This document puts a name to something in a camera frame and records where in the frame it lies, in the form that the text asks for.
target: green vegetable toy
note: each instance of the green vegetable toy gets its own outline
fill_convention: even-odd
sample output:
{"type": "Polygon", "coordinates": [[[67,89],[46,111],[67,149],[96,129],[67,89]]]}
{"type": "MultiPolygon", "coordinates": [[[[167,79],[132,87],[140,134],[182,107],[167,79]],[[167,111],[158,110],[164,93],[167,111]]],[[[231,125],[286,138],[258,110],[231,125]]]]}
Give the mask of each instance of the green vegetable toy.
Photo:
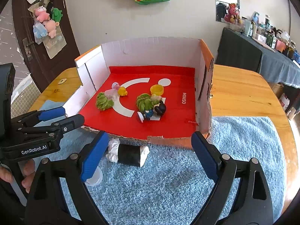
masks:
{"type": "Polygon", "coordinates": [[[153,110],[153,106],[158,103],[159,100],[152,100],[151,96],[147,93],[139,95],[136,99],[136,106],[141,113],[144,111],[153,110]]]}
{"type": "Polygon", "coordinates": [[[62,18],[62,10],[59,10],[58,8],[54,7],[51,9],[52,12],[52,20],[55,22],[60,22],[62,18]]]}
{"type": "Polygon", "coordinates": [[[96,107],[99,110],[104,111],[108,108],[113,107],[113,104],[114,104],[114,102],[112,100],[108,100],[103,92],[100,92],[98,94],[97,100],[96,100],[96,107]]]}

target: blue fluffy rug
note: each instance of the blue fluffy rug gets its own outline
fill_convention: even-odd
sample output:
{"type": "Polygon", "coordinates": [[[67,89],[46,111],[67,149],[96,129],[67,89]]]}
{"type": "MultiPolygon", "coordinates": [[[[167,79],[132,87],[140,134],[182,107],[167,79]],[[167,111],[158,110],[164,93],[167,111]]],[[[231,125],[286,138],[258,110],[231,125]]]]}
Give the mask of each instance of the blue fluffy rug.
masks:
{"type": "MultiPolygon", "coordinates": [[[[42,109],[61,106],[47,101],[42,109]]],[[[65,159],[90,143],[94,133],[77,129],[64,135],[61,151],[48,155],[52,161],[65,159]]],[[[267,117],[213,117],[212,135],[208,140],[221,153],[237,160],[256,157],[264,170],[271,192],[274,220],[280,216],[286,189],[284,153],[278,133],[267,117]]],[[[140,145],[139,142],[122,144],[140,145]]],[[[190,224],[209,196],[209,180],[191,150],[148,145],[150,154],[142,168],[111,163],[102,158],[99,166],[102,182],[88,187],[98,208],[109,224],[168,225],[190,224]]],[[[42,157],[36,158],[39,163],[42,157]]],[[[64,179],[64,195],[72,216],[79,219],[64,179]]],[[[231,208],[238,187],[232,186],[220,218],[231,208]]]]}

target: screw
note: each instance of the screw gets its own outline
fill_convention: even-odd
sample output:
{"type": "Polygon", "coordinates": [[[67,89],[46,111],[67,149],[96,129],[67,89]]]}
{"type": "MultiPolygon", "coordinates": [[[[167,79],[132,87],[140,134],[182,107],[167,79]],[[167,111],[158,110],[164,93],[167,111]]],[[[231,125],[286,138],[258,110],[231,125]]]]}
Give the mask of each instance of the screw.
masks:
{"type": "Polygon", "coordinates": [[[251,161],[254,163],[254,164],[258,164],[258,160],[256,158],[252,158],[251,161]]]}
{"type": "Polygon", "coordinates": [[[49,161],[49,158],[47,158],[47,157],[42,159],[43,164],[46,164],[48,161],[49,161]]]}
{"type": "Polygon", "coordinates": [[[73,153],[70,155],[70,159],[75,160],[78,158],[78,154],[77,153],[73,153]]]}
{"type": "Polygon", "coordinates": [[[223,158],[224,160],[229,160],[229,159],[230,159],[230,156],[229,156],[228,154],[223,154],[223,155],[222,155],[222,158],[223,158]]]}

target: pink plush toy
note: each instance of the pink plush toy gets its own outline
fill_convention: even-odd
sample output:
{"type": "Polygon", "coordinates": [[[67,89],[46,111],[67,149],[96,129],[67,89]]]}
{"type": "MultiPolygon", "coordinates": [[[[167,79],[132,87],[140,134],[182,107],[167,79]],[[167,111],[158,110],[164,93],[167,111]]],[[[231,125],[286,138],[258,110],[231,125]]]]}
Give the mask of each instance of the pink plush toy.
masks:
{"type": "Polygon", "coordinates": [[[239,16],[239,12],[237,7],[234,3],[229,4],[228,14],[225,15],[224,20],[228,23],[235,23],[235,20],[239,16]]]}
{"type": "Polygon", "coordinates": [[[56,27],[59,26],[59,22],[47,20],[43,22],[43,25],[45,26],[50,38],[53,39],[56,36],[56,27]]]}
{"type": "Polygon", "coordinates": [[[35,13],[35,17],[38,21],[40,21],[41,23],[45,20],[49,20],[50,19],[50,14],[46,13],[46,8],[44,6],[40,6],[39,8],[36,8],[34,10],[35,13]]]}

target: wooden table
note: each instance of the wooden table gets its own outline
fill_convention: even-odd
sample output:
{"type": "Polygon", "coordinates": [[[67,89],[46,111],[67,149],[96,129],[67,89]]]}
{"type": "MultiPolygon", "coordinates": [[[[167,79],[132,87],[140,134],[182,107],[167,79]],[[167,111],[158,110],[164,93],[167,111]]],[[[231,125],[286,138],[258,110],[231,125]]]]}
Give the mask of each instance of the wooden table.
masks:
{"type": "MultiPolygon", "coordinates": [[[[287,169],[287,194],[284,209],[296,195],[298,157],[294,136],[277,97],[256,72],[214,65],[210,99],[213,116],[268,116],[274,123],[284,150],[287,169]]],[[[46,100],[65,102],[81,85],[76,68],[62,72],[39,96],[30,110],[38,110],[46,100]],[[61,85],[57,83],[67,78],[61,85]]]]}

